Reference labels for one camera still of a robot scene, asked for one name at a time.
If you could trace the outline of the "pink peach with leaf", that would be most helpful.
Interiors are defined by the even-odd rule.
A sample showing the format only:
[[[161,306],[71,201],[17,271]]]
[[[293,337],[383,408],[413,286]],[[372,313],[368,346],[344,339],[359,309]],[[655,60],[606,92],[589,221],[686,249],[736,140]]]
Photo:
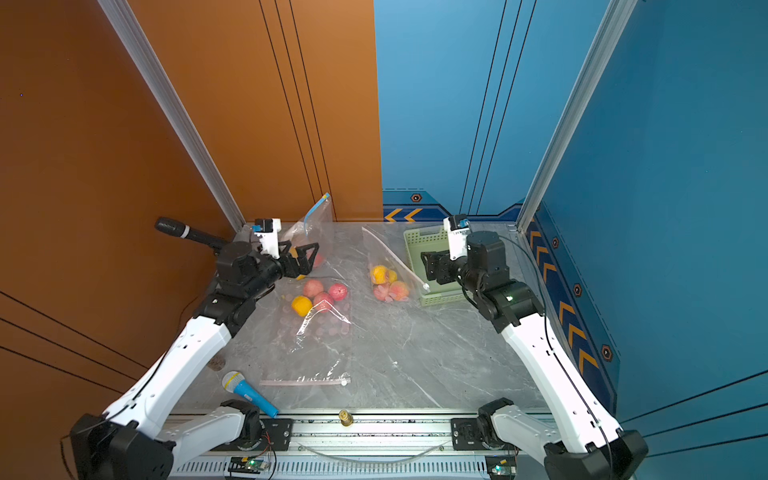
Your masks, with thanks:
[[[309,299],[314,299],[317,295],[324,292],[325,287],[320,280],[308,279],[303,284],[303,295]]]

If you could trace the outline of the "clear blue-zipper zip bag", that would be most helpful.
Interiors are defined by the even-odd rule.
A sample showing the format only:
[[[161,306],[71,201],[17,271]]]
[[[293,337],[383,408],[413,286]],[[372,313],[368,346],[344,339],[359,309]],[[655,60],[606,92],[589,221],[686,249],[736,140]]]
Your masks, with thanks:
[[[299,221],[280,234],[281,241],[290,241],[293,246],[318,243],[318,254],[330,259],[334,247],[333,203],[329,193],[325,193]]]

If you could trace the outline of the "large pink yellow peach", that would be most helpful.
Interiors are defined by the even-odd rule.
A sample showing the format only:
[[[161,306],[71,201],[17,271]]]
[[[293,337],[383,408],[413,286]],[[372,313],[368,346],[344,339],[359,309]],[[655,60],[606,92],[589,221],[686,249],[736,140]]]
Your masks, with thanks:
[[[320,311],[328,311],[334,307],[334,300],[327,292],[320,292],[313,298],[313,308]]]

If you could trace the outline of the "pale pink peach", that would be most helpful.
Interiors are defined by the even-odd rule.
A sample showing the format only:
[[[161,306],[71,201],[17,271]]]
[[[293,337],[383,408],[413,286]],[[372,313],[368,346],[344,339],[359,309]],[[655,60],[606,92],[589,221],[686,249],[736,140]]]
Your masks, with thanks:
[[[347,298],[349,290],[343,283],[334,283],[328,288],[327,293],[334,302],[340,302]]]

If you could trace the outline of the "pink-dotted zip bag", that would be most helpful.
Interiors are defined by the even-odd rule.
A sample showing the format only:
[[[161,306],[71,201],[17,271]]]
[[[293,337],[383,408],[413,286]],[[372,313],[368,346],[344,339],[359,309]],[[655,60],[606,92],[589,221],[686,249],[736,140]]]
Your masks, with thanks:
[[[363,226],[361,228],[362,242],[367,253],[368,261],[368,273],[370,279],[370,271],[376,265],[383,265],[388,269],[395,270],[399,279],[397,281],[403,281],[408,285],[410,290],[410,296],[407,301],[412,297],[418,298],[424,294],[431,292],[429,284],[419,277],[408,265],[395,254],[395,252],[379,237],[371,228]]]
[[[303,284],[308,279],[320,280],[325,292],[334,283],[343,283],[348,287],[347,298],[334,302],[334,307],[328,311],[316,311],[314,308],[305,318],[300,318],[291,308],[292,300],[303,295]],[[352,290],[347,283],[333,277],[300,277],[290,280],[279,291],[280,310],[278,339],[280,345],[290,353],[305,349],[314,349],[346,342],[351,339],[353,331]]]

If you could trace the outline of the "yellow peach pink spot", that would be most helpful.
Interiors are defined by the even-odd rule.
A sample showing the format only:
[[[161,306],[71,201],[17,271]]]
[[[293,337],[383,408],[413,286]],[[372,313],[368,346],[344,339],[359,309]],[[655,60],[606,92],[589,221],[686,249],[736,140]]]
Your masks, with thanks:
[[[370,271],[370,279],[374,285],[389,283],[389,269],[383,265],[376,265]]]

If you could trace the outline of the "orange red wrinkled peach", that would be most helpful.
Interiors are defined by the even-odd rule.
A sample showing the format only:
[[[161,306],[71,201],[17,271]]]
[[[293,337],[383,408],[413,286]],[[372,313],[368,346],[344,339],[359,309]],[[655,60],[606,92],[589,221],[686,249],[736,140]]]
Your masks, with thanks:
[[[403,281],[394,281],[389,285],[388,296],[393,301],[407,301],[410,296],[408,285]]]

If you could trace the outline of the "pink peach basket corner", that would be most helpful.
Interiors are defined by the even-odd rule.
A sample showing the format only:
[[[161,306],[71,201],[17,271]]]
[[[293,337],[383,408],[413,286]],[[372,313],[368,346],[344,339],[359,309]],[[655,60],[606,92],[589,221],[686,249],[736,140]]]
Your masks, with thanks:
[[[388,284],[378,284],[373,287],[374,297],[381,302],[391,302],[390,286]]]

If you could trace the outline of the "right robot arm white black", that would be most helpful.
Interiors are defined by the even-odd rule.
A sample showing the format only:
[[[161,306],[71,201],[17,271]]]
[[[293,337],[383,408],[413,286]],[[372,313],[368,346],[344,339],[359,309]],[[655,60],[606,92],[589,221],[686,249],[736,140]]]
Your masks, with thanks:
[[[600,403],[550,329],[543,297],[512,278],[505,241],[491,231],[466,232],[445,251],[424,252],[426,277],[455,282],[468,302],[513,349],[545,400],[554,427],[501,398],[478,410],[484,443],[514,446],[550,479],[631,479],[647,457],[645,439],[625,430]]]

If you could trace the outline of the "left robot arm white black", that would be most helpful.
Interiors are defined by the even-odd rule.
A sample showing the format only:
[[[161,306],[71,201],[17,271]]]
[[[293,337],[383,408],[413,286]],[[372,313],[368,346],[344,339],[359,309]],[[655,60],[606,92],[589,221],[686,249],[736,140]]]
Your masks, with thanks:
[[[137,383],[94,416],[83,415],[62,438],[77,479],[165,479],[174,468],[224,443],[259,445],[262,419],[278,414],[236,375],[225,378],[236,394],[211,413],[167,430],[165,421],[209,361],[241,330],[256,303],[283,278],[311,273],[319,246],[277,243],[259,252],[248,242],[208,241],[217,250],[215,285],[173,344]]]

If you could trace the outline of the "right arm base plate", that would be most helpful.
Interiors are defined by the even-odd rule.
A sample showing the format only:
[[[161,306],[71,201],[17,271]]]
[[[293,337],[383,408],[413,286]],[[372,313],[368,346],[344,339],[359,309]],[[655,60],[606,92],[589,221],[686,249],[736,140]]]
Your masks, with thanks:
[[[458,417],[450,420],[451,439],[456,451],[504,451],[520,453],[514,444],[502,442],[489,420]]]

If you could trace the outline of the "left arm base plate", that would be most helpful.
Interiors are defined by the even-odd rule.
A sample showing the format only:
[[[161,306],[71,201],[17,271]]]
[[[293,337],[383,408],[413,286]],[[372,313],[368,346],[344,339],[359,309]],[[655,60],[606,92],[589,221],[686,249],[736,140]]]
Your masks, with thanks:
[[[261,436],[257,440],[235,440],[213,448],[213,452],[262,452],[272,449],[284,452],[289,449],[294,420],[292,418],[262,417]]]

